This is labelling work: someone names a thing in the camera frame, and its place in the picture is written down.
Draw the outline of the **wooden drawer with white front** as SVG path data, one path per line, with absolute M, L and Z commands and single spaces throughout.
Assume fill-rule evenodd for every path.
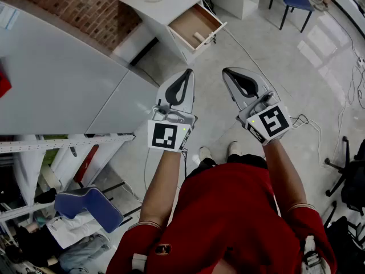
M 175 39 L 177 39 L 188 51 L 196 52 L 204 45 L 211 42 L 213 37 L 226 26 L 227 22 L 222 23 L 210 11 L 199 4 L 183 12 L 174 19 L 168 28 Z M 200 33 L 205 40 L 198 41 L 193 34 Z

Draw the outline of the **person's right white shoe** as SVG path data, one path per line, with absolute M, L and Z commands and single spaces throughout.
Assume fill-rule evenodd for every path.
M 238 156 L 242 155 L 241 146 L 237 141 L 231 142 L 228 146 L 228 156 L 231 155 L 238 155 Z

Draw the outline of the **person's left forearm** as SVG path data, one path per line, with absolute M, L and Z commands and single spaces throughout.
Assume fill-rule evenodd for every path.
M 145 194 L 140 222 L 150 221 L 166 228 L 176 196 L 181 154 L 164 151 Z

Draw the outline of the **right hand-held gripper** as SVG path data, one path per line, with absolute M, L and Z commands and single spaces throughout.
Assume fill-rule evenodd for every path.
M 287 107 L 276 100 L 272 91 L 266 92 L 268 85 L 259 74 L 241 67 L 226 67 L 222 78 L 241 110 L 238 120 L 263 146 L 292 129 Z

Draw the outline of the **person's black trousers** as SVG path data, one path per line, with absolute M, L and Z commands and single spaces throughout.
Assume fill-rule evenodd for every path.
M 246 155 L 238 155 L 238 154 L 231 154 L 228 156 L 226 164 L 228 163 L 239 163 L 239 164 L 245 164 L 250 165 L 254 167 L 264 168 L 267 169 L 267 162 L 264 158 L 252 154 L 246 154 Z M 205 170 L 208 170 L 210 168 L 213 168 L 217 166 L 217 163 L 211 158 L 207 157 L 204 158 L 198 167 L 193 170 L 188 176 L 185 178 L 189 178 L 192 176 L 195 176 Z

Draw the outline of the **blue padded chair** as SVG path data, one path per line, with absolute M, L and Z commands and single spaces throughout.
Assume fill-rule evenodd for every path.
M 108 233 L 117 229 L 124 220 L 123 214 L 96 187 L 60 192 L 56 195 L 54 208 L 68 219 L 87 211 Z

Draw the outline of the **red box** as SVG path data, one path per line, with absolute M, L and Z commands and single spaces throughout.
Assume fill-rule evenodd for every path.
M 11 90 L 12 85 L 8 80 L 3 66 L 0 63 L 0 98 L 2 98 L 9 90 Z

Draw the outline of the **large grey workbench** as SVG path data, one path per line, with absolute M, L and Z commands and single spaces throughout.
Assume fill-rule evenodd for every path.
M 0 2 L 0 71 L 10 89 L 0 96 L 0 155 L 12 154 L 25 206 L 0 211 L 0 225 L 43 208 L 34 201 L 43 159 L 66 190 L 86 159 L 91 185 L 116 151 L 132 139 L 155 102 L 146 79 L 65 31 Z

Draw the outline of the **person's red shirt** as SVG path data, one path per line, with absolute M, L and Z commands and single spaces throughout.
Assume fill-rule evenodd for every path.
M 300 203 L 278 213 L 268 171 L 230 163 L 183 182 L 166 228 L 131 226 L 106 274 L 212 274 L 222 259 L 240 274 L 337 270 L 315 208 Z

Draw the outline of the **person's white shoe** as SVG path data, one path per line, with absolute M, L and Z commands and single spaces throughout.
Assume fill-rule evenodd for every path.
M 201 147 L 198 152 L 198 158 L 202 162 L 205 159 L 212 160 L 212 155 L 207 147 Z
M 238 156 L 242 155 L 241 146 L 237 141 L 231 142 L 228 146 L 228 156 L 231 155 L 238 155 Z

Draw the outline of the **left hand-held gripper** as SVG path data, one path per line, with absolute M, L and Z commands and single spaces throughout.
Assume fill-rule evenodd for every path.
M 153 116 L 148 121 L 149 148 L 172 152 L 184 149 L 197 121 L 191 114 L 194 87 L 195 75 L 190 68 L 172 75 L 159 87 Z

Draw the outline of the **person's left white shoe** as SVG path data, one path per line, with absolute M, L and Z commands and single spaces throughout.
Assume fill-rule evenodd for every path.
M 198 158 L 202 162 L 205 159 L 212 160 L 212 155 L 207 147 L 201 147 L 198 152 Z

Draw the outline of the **black office chair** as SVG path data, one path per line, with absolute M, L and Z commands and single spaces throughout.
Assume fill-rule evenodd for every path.
M 336 182 L 331 190 L 325 192 L 327 197 L 344 183 L 341 189 L 341 200 L 348 209 L 359 212 L 365 216 L 365 139 L 361 142 L 358 153 L 354 159 L 350 160 L 350 146 L 346 136 L 342 141 L 346 143 L 346 159 L 344 167 L 337 166 L 330 162 L 329 158 L 325 159 L 325 164 L 335 168 L 341 174 L 340 179 Z

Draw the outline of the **person's right forearm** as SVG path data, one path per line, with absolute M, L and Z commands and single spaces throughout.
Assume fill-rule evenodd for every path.
M 271 185 L 282 215 L 297 204 L 307 203 L 303 183 L 279 139 L 263 146 Z

